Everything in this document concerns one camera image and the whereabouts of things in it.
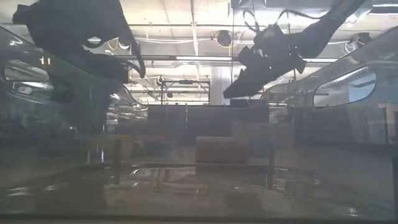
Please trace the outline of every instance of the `ceiling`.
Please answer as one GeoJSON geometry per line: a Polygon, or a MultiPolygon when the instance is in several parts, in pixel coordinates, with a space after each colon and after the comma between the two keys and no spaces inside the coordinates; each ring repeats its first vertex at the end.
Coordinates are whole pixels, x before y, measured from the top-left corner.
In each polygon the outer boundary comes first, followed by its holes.
{"type": "MultiPolygon", "coordinates": [[[[16,11],[17,4],[32,4],[34,0],[2,0],[0,1],[0,22],[4,27],[11,31],[29,39],[29,33],[24,26],[16,26],[11,24],[11,18],[16,11]]],[[[133,34],[140,39],[141,49],[143,55],[199,55],[199,56],[222,56],[237,55],[245,45],[251,45],[254,37],[254,32],[250,31],[244,26],[242,14],[236,13],[233,17],[233,12],[230,9],[230,0],[193,0],[193,5],[189,0],[120,0],[124,15],[133,34]],[[195,20],[195,29],[192,26],[193,19],[195,20]],[[233,31],[235,47],[233,50],[220,47],[211,37],[215,36],[219,30],[233,31]],[[195,35],[198,41],[198,48],[195,50],[195,35]]],[[[306,10],[319,11],[320,2],[325,5],[331,4],[329,0],[284,0],[284,1],[264,1],[270,6],[256,11],[258,22],[262,26],[273,23],[278,16],[278,12],[286,7],[293,6],[294,9],[304,7],[306,10]]],[[[398,1],[369,1],[368,4],[393,4],[398,1]]],[[[282,18],[280,26],[287,31],[286,18],[282,18]]],[[[291,32],[300,32],[306,26],[311,24],[309,20],[294,18],[291,19],[291,32]]],[[[340,58],[345,54],[345,43],[336,44],[349,40],[358,32],[369,32],[372,37],[382,34],[386,30],[398,25],[398,14],[367,14],[360,17],[358,20],[343,24],[338,31],[335,32],[331,39],[331,44],[321,53],[319,58],[340,58]]],[[[115,41],[111,41],[110,46],[104,44],[102,47],[95,50],[100,54],[126,54],[124,50],[112,50],[110,47],[116,46],[115,41]]],[[[156,77],[162,75],[166,80],[210,80],[211,72],[209,63],[203,63],[199,66],[196,64],[181,65],[173,68],[171,65],[175,62],[164,61],[148,61],[147,77],[148,79],[140,80],[137,74],[132,74],[131,78],[139,85],[131,83],[127,85],[132,90],[156,90],[159,89],[155,84],[156,77]]],[[[305,77],[312,72],[322,68],[325,64],[313,64],[307,67],[304,74],[299,75],[297,79],[305,77]]],[[[241,66],[234,66],[234,76],[238,76],[241,66]]],[[[293,73],[270,83],[266,87],[289,81],[293,73]]],[[[175,88],[176,91],[181,90],[195,90],[196,92],[201,88],[198,85],[184,86],[181,85],[175,88]]],[[[202,88],[203,93],[174,95],[173,100],[186,101],[201,101],[207,100],[207,92],[202,88]]],[[[143,103],[155,103],[154,97],[140,95],[143,103]]]]}

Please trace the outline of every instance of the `warehouse ceiling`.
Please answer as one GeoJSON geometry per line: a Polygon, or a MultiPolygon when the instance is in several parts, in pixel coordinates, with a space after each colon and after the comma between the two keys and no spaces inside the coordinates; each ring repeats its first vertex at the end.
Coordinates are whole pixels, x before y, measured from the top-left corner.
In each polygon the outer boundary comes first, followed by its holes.
{"type": "MultiPolygon", "coordinates": [[[[296,9],[313,16],[326,12],[333,0],[253,0],[256,10],[256,18],[260,25],[266,26],[274,23],[279,12],[284,8],[296,9]]],[[[3,26],[27,39],[29,33],[23,26],[11,24],[11,18],[17,4],[32,4],[34,0],[2,0],[0,1],[0,22],[3,26]]],[[[252,7],[250,1],[230,0],[121,0],[124,14],[134,35],[139,39],[143,55],[184,55],[184,56],[218,56],[229,57],[237,55],[245,45],[251,45],[254,32],[244,26],[242,10],[252,7]],[[236,10],[231,6],[243,3],[236,10]],[[232,49],[219,46],[213,37],[219,30],[228,30],[233,33],[234,47],[232,49]]],[[[373,10],[384,6],[398,5],[398,1],[368,1],[353,17],[343,24],[334,34],[330,44],[321,53],[319,58],[338,59],[347,54],[353,48],[346,41],[359,32],[369,32],[371,37],[376,37],[386,30],[398,25],[398,11],[373,10]]],[[[298,17],[291,18],[291,32],[300,32],[309,24],[315,22],[310,19],[298,17]]],[[[279,21],[284,32],[287,30],[287,18],[279,21]]],[[[100,54],[127,54],[125,50],[115,49],[116,41],[110,41],[95,50],[100,54]]],[[[134,80],[127,87],[134,90],[133,95],[139,96],[143,103],[155,103],[159,94],[149,96],[139,94],[139,90],[159,90],[156,79],[162,75],[165,80],[201,80],[210,79],[211,66],[230,66],[229,62],[213,64],[203,62],[199,65],[193,60],[177,63],[176,61],[147,61],[148,79],[140,80],[137,74],[132,74],[134,80]]],[[[304,74],[297,79],[305,77],[322,68],[327,63],[312,63],[306,68],[304,74]]],[[[239,74],[241,66],[235,65],[234,76],[239,74]]],[[[270,83],[266,87],[288,82],[293,73],[270,83]]],[[[175,85],[168,89],[176,91],[191,91],[195,93],[174,94],[174,100],[206,101],[208,92],[206,87],[198,85],[175,85]]]]}

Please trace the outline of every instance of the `metal frame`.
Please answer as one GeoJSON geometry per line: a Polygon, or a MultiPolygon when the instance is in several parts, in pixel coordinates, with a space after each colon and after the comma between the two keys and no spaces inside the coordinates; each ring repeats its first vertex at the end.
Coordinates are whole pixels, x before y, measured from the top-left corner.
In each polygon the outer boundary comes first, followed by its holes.
{"type": "MultiPolygon", "coordinates": [[[[166,80],[163,80],[163,81],[161,82],[161,86],[160,86],[160,105],[163,105],[163,102],[164,102],[164,101],[166,101],[166,102],[176,102],[175,100],[174,100],[174,101],[164,100],[163,95],[164,95],[165,91],[167,91],[168,87],[170,87],[170,86],[173,85],[174,83],[181,83],[182,81],[185,81],[185,80],[179,80],[179,81],[166,81],[166,80]]],[[[167,91],[167,93],[198,93],[198,94],[207,93],[207,94],[208,94],[208,104],[210,105],[210,89],[211,89],[211,87],[210,87],[210,81],[193,81],[193,80],[189,80],[189,81],[190,81],[192,84],[197,83],[197,84],[200,86],[200,88],[202,88],[204,91],[200,91],[200,90],[198,90],[198,91],[167,91]],[[201,83],[207,84],[207,85],[209,86],[209,89],[206,90],[206,89],[201,85],[201,83]]]]}

